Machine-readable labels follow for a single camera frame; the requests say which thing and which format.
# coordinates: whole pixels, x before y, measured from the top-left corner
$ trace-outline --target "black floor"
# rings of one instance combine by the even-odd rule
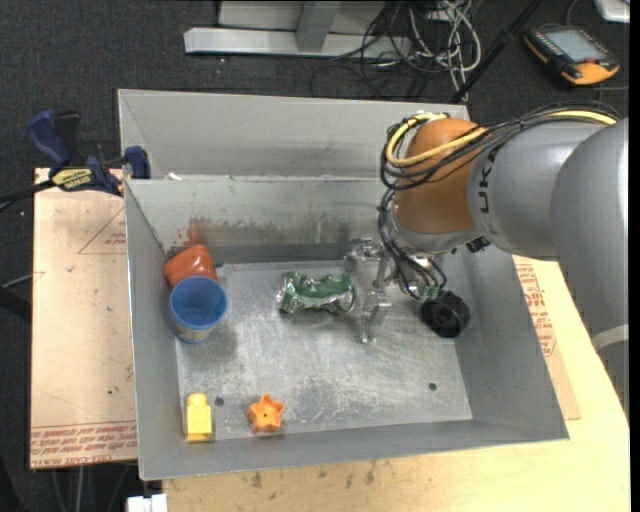
[[[485,50],[529,3],[475,2],[474,26]],[[525,28],[563,23],[569,4],[543,2]],[[505,120],[549,103],[598,97],[628,115],[628,90],[619,88],[628,84],[630,25],[603,21],[592,0],[574,5],[570,21],[602,39],[622,61],[621,71],[606,84],[614,89],[571,90],[558,84],[517,37],[472,88],[468,106],[474,121]],[[357,76],[359,68],[344,62],[327,67],[327,62],[314,58],[185,55],[183,33],[214,23],[215,2],[1,2],[0,195],[30,186],[31,169],[50,164],[24,132],[29,119],[44,109],[78,111],[85,152],[95,151],[100,143],[107,157],[115,156],[119,88],[438,103],[448,102],[454,93],[446,76],[416,79],[411,72],[398,72],[364,83]],[[30,199],[0,211],[0,284],[31,273],[32,223]],[[9,291],[24,301],[31,299],[29,281]],[[145,492],[135,467],[94,466],[82,475],[78,469],[28,469],[30,340],[28,318],[0,307],[0,456],[6,468],[6,475],[0,468],[0,511],[19,506],[41,512],[76,510],[80,479],[80,510],[102,512],[110,502],[113,510],[121,510],[121,499]]]

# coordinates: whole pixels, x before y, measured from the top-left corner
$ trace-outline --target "black wheel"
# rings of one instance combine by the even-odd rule
[[[451,292],[440,292],[428,299],[420,309],[422,320],[441,338],[455,338],[469,323],[469,308],[460,297]]]

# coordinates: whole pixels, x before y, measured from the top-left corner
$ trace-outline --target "blue clamp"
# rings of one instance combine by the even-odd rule
[[[85,165],[73,165],[78,155],[71,155],[55,130],[55,117],[52,110],[36,115],[27,125],[27,135],[41,152],[50,156],[55,165],[49,169],[49,180],[67,192],[95,190],[117,196],[122,195],[122,180],[109,172],[105,163],[95,156],[89,156]],[[110,164],[128,163],[131,166],[130,177],[136,179],[151,178],[151,167],[146,152],[140,146],[125,150],[124,156]]]

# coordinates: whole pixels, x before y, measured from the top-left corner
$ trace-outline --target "screen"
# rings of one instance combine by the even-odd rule
[[[604,59],[607,57],[606,53],[575,30],[548,32],[545,36],[565,52],[574,62],[583,62],[585,59]]]

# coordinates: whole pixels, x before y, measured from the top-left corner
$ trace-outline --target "orange cup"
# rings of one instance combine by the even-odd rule
[[[207,276],[218,280],[213,259],[204,245],[196,244],[176,254],[163,267],[169,289],[189,276]]]

